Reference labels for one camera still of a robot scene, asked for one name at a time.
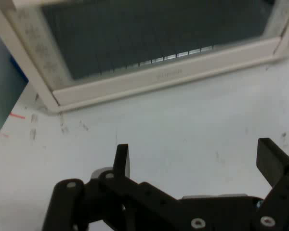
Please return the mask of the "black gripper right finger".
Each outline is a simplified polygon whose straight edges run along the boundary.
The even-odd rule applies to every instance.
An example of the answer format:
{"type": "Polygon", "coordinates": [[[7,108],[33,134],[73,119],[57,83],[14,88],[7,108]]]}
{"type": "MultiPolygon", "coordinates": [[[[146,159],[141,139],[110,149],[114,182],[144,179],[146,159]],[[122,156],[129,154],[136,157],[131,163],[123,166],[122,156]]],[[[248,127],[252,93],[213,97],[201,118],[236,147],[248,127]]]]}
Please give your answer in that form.
{"type": "Polygon", "coordinates": [[[289,231],[289,156],[270,138],[259,138],[256,166],[272,189],[252,216],[255,231],[289,231]]]}

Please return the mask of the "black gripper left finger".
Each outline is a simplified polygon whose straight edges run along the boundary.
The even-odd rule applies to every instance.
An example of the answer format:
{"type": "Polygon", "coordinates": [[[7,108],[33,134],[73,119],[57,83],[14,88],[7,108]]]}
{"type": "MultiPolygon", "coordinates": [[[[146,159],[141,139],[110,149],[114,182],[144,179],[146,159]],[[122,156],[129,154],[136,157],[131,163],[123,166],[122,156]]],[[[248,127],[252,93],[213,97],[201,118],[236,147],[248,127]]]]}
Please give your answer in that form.
{"type": "Polygon", "coordinates": [[[102,220],[115,231],[190,231],[191,209],[146,182],[131,180],[129,166],[129,147],[119,144],[109,170],[87,183],[58,182],[42,230],[86,231],[102,220]]]}

